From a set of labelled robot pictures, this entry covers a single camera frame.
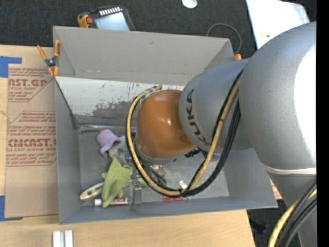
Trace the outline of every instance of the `black cable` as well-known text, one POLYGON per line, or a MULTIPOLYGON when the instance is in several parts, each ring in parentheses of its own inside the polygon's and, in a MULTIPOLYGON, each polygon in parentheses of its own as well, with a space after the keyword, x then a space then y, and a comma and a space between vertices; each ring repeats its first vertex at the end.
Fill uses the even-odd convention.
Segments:
POLYGON ((297 230, 300 228, 301 225, 303 225, 303 223, 306 221, 306 219, 315 211, 316 208, 317 208, 317 199, 315 198, 314 200, 312 200, 312 202, 310 202, 310 204, 307 206, 305 211, 294 222, 292 228, 290 229, 287 240, 285 241, 284 247, 289 246, 292 239, 296 235, 297 230))
POLYGON ((276 247, 281 247, 282 246, 281 243, 285 241, 285 239, 286 239, 286 237, 289 233, 289 228, 292 226, 292 223, 296 219, 297 215, 299 215, 301 212, 304 211, 305 203, 307 202, 308 198, 311 196, 313 191, 316 189, 316 187, 317 187, 317 181, 315 180, 315 182, 307 189, 307 191, 301 197, 300 201, 298 202, 298 204, 294 208, 293 212, 291 213, 291 215, 289 217, 289 220, 284 225, 283 232, 280 235, 279 240, 277 241, 276 247))
POLYGON ((241 36, 239 34, 239 32, 232 26, 228 25, 228 24, 224 24, 224 23, 216 23, 216 24, 213 24, 207 31, 207 34, 206 34, 206 37, 209 35, 209 32, 215 27, 215 26, 225 26, 225 27, 228 27, 228 28, 231 28, 237 35, 238 39, 239 39, 239 47, 237 48, 237 50, 234 52, 234 54, 237 54, 241 47, 242 47, 242 39, 241 39, 241 36))
POLYGON ((234 108, 234 112, 233 112, 232 121, 231 121, 230 128, 229 128, 228 136, 226 138, 226 141, 225 141, 225 144, 224 144, 224 147, 223 147, 223 151, 221 153, 220 160, 218 161, 215 170, 208 177, 208 179, 205 182, 203 182, 200 186, 198 186, 197 188, 194 188, 192 190, 187 190, 184 193, 185 197, 193 196, 193 195, 196 195, 196 194, 202 192, 219 175, 220 171, 222 170, 222 168, 223 168, 223 166, 226 163, 226 160, 228 158, 228 155, 229 155, 229 152, 231 150, 231 147, 232 147, 232 144, 233 144, 233 141, 234 141, 234 137, 235 137, 235 134, 236 134, 236 131, 237 131, 237 127, 239 126, 240 119, 241 119, 240 105, 239 105, 239 100, 237 100, 235 108, 234 108))

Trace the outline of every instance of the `cardboard box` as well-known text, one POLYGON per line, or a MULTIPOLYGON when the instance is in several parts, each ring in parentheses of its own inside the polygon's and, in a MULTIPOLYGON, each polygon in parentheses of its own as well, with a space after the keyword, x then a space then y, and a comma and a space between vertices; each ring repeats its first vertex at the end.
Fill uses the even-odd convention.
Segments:
MULTIPOLYGON (((209 189, 192 199, 167 203, 144 187, 142 203, 134 208, 80 201, 79 194, 101 182, 100 174, 108 169, 96 136, 105 128, 124 134, 127 107, 137 94, 155 84, 182 89, 194 76, 233 61, 234 55, 229 40, 221 38, 66 27, 54 27, 53 38, 62 43, 55 85, 60 223, 277 206, 253 149, 231 152, 209 189)), ((177 160, 165 167, 175 183, 191 178, 200 160, 189 166, 177 160)))
POLYGON ((2 62, 5 218, 58 214, 54 79, 36 47, 1 45, 0 56, 10 58, 2 62))

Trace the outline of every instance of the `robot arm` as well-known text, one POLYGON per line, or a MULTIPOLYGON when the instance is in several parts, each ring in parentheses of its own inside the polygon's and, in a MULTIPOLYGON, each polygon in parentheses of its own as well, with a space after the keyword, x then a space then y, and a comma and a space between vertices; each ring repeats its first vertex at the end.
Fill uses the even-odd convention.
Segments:
MULTIPOLYGON (((272 39, 250 59, 226 63, 196 76, 179 100, 177 96, 175 100, 160 98, 164 107, 171 108, 164 108, 170 112, 158 123, 165 125, 162 131, 179 132, 179 141, 174 141, 177 153, 198 147, 225 156, 230 150, 253 147, 286 205, 293 206, 316 182, 315 77, 316 22, 311 22, 272 39)), ((174 156, 143 149, 147 146, 138 127, 149 121, 148 116, 154 117, 154 113, 148 113, 156 109, 158 101, 137 115, 135 144, 131 140, 128 145, 139 148, 137 153, 152 164, 169 162, 174 156)), ((152 124, 146 132, 152 135, 157 130, 152 124)), ((161 147, 172 140, 158 136, 156 144, 161 147)), ((207 166, 207 159, 184 190, 160 187, 157 191, 172 197, 188 195, 207 166)), ((317 246, 316 211, 298 233, 303 247, 317 246)))

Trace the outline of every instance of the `small tool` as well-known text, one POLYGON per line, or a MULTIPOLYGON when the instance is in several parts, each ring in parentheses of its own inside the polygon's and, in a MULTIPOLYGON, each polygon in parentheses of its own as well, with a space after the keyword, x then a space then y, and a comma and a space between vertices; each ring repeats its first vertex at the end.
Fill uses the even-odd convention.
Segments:
POLYGON ((40 52, 42 59, 46 62, 47 66, 48 66, 49 73, 53 77, 58 76, 58 74, 59 74, 58 58, 61 54, 61 50, 60 50, 61 45, 62 45, 61 42, 59 40, 56 40, 55 47, 54 47, 54 56, 51 59, 47 59, 41 46, 39 46, 39 45, 36 46, 40 52))

